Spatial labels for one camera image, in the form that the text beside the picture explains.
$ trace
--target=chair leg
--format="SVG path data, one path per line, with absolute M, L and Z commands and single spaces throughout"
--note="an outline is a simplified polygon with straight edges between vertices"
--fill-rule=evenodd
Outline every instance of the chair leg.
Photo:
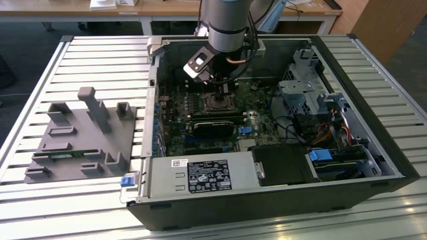
M 47 31 L 47 32 L 51 32 L 54 29 L 51 27 L 51 22 L 41 22 L 42 26 L 43 26 L 43 29 Z

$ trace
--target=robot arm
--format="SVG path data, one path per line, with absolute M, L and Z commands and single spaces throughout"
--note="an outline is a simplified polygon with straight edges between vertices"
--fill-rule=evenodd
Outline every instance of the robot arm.
M 182 68 L 196 82 L 220 84 L 230 81 L 230 73 L 240 64 L 250 61 L 256 53 L 256 30 L 272 31 L 285 2 L 286 0 L 201 2 L 200 24 L 208 28 L 208 44 L 192 56 Z M 240 59 L 245 51 L 249 51 L 249 55 L 246 54 L 245 59 Z

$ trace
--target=cable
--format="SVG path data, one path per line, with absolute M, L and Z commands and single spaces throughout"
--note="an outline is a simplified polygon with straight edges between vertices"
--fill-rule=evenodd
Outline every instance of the cable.
M 290 10 L 293 10 L 293 11 L 297 11 L 297 12 L 300 12 L 300 13 L 304 13 L 302 10 L 296 10 L 294 8 L 290 8 L 290 7 L 288 7 L 288 6 L 285 6 L 285 8 L 286 8 L 286 9 L 290 9 Z
M 200 5 L 198 5 L 197 31 L 200 29 L 200 24 L 201 24 L 201 21 L 200 21 L 200 18 L 201 18 L 201 2 L 202 2 L 202 0 L 200 0 Z
M 229 83 L 230 81 L 233 81 L 236 78 L 238 78 L 244 73 L 245 71 L 248 70 L 249 68 L 249 64 L 246 63 L 242 70 L 234 75 L 234 76 L 230 76 L 226 80 L 224 81 L 212 81 L 212 84 L 213 85 L 222 85 L 225 83 Z
M 285 8 L 294 10 L 294 11 L 296 11 L 296 15 L 297 15 L 296 24 L 294 24 L 294 29 L 293 29 L 293 33 L 296 33 L 296 30 L 297 30 L 296 26 L 297 26 L 298 21 L 300 21 L 300 10 L 298 10 L 298 7 L 296 6 L 296 4 L 294 4 L 293 2 L 288 1 L 288 3 L 294 6 L 294 9 L 292 9 L 292 8 L 289 8 L 289 7 L 285 7 Z
M 265 12 L 262 13 L 262 15 L 260 15 L 258 19 L 254 21 L 254 25 L 256 25 L 256 24 L 262 20 L 262 18 L 266 16 L 269 10 L 272 9 L 273 3 L 274 3 L 274 0 L 270 0 L 269 6 L 268 6 Z
M 293 137 L 296 138 L 296 140 L 302 144 L 302 145 L 306 145 L 309 147 L 312 147 L 313 145 L 309 144 L 305 139 L 297 135 L 293 131 L 290 131 L 289 129 L 286 129 L 286 127 L 284 127 L 274 119 L 274 124 L 277 125 L 277 127 L 280 127 L 286 133 L 289 133 L 290 135 L 293 135 Z
M 5 95 L 0 95 L 0 97 L 25 96 L 25 95 L 30 95 L 30 93 L 5 94 Z

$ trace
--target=aluminum workbench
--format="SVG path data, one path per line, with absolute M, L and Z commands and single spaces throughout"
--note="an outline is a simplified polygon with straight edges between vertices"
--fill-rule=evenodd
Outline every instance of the aluminum workbench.
M 357 39 L 321 37 L 421 178 L 352 209 L 149 232 L 119 202 L 119 177 L 23 184 L 49 104 L 70 109 L 79 87 L 106 107 L 137 107 L 130 171 L 139 167 L 149 75 L 146 36 L 85 36 L 58 44 L 0 150 L 0 239 L 422 239 L 427 237 L 427 114 Z M 325 73 L 336 92 L 330 77 Z

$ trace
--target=white label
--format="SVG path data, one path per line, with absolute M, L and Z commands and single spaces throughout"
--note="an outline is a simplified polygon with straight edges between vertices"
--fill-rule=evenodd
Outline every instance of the white label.
M 119 11 L 118 14 L 119 15 L 135 15 L 138 13 L 135 11 Z
M 73 156 L 70 154 L 62 154 L 62 155 L 51 155 L 50 159 L 70 159 Z
M 173 159 L 171 160 L 171 168 L 175 167 L 186 167 L 188 159 Z

